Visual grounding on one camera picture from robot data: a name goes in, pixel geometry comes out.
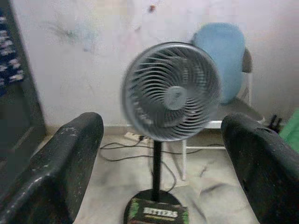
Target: power strip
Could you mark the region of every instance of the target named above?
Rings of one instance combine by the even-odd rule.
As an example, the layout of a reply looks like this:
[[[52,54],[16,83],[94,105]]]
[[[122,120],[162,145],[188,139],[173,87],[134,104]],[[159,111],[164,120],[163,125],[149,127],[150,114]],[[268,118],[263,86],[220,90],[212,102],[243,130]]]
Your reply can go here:
[[[140,136],[141,136],[140,134],[134,134],[132,132],[127,132],[124,137],[126,139],[130,139],[132,141],[139,142]],[[150,139],[148,137],[144,137],[140,143],[148,144],[149,141],[150,141]]]

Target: power cord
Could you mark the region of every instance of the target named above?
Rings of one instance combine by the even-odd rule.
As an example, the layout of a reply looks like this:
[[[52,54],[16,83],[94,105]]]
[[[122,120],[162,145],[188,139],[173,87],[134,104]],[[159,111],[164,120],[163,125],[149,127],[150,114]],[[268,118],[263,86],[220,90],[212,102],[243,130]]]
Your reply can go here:
[[[136,155],[136,156],[128,156],[128,157],[124,157],[124,158],[120,158],[120,159],[110,159],[110,158],[107,158],[107,157],[103,156],[103,154],[102,154],[103,149],[120,149],[120,148],[129,148],[129,147],[143,147],[143,148],[153,149],[153,147],[140,146],[139,145],[139,143],[143,140],[143,138],[144,138],[144,136],[140,136],[139,141],[137,143],[133,144],[133,145],[124,145],[124,144],[121,144],[119,142],[112,142],[112,143],[106,144],[106,145],[100,147],[100,151],[99,151],[100,157],[102,159],[106,160],[106,161],[109,161],[109,162],[119,162],[119,161],[123,161],[123,160],[136,159],[136,158],[152,158],[153,157],[152,155]],[[110,145],[119,145],[119,147],[109,147],[109,148],[107,148],[107,146],[110,146]],[[209,146],[223,146],[223,145],[221,145],[221,144],[207,145],[207,147],[209,147]],[[195,150],[193,152],[188,152],[186,154],[197,153],[197,152],[200,152],[201,150],[202,149]],[[164,151],[164,150],[162,150],[162,153],[168,153],[168,154],[174,154],[174,155],[181,155],[182,154],[182,153],[174,153],[174,152],[169,152],[169,151]],[[170,192],[175,187],[175,185],[177,184],[177,178],[175,177],[173,171],[167,166],[167,164],[165,162],[161,161],[161,163],[166,167],[166,169],[170,172],[170,174],[173,177],[173,185],[167,191],[167,192]],[[151,174],[153,175],[153,171],[150,167],[150,160],[148,160],[148,166],[149,166]]]

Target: tiled floor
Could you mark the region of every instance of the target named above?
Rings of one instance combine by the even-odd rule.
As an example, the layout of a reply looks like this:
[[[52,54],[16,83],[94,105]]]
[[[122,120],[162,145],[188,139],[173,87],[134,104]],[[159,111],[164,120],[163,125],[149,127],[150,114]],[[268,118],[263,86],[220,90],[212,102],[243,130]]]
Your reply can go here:
[[[206,137],[201,137],[205,140],[202,145],[221,143],[219,135],[207,133]],[[115,141],[132,144],[120,135],[109,135],[103,138],[101,145]],[[198,141],[193,138],[188,144]],[[165,150],[180,152],[180,144],[173,142]],[[148,153],[148,149],[140,147],[103,152],[109,158]],[[225,150],[202,150],[188,155],[186,182],[180,180],[177,166],[181,155],[163,154],[163,161],[178,179],[171,192],[188,207],[191,224],[258,224]],[[172,183],[172,176],[162,168],[162,189],[169,189]],[[107,162],[98,156],[75,224],[122,224],[127,202],[138,191],[150,187],[147,158]]]

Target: pedestal fan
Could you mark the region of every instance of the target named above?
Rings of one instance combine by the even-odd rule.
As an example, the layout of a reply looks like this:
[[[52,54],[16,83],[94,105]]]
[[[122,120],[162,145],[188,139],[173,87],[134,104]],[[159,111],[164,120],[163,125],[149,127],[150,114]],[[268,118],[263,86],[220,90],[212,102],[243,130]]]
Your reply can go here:
[[[216,111],[219,96],[214,62],[192,45],[159,44],[132,62],[122,86],[123,109],[134,128],[154,140],[153,187],[134,197],[180,204],[160,189],[162,142],[183,140],[200,132]]]

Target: wall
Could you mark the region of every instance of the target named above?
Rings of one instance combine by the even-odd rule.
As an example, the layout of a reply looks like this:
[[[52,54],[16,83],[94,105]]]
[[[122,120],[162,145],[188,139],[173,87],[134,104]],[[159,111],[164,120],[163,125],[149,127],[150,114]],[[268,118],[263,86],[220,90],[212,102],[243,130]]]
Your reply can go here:
[[[49,126],[86,111],[100,113],[107,126],[126,125],[119,89],[134,57],[154,44],[188,42],[213,21],[236,23],[244,32],[259,112],[287,119],[299,105],[297,0],[12,2]]]

